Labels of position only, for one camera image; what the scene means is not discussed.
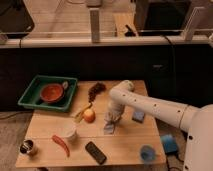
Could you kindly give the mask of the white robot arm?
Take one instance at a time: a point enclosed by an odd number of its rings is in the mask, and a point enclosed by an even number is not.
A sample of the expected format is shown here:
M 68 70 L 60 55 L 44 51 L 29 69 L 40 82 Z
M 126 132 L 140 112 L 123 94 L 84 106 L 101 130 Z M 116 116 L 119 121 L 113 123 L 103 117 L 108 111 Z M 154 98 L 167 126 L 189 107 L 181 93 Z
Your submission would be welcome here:
M 213 171 L 213 104 L 198 108 L 134 93 L 134 84 L 124 80 L 109 91 L 108 111 L 114 116 L 126 106 L 188 133 L 183 171 Z

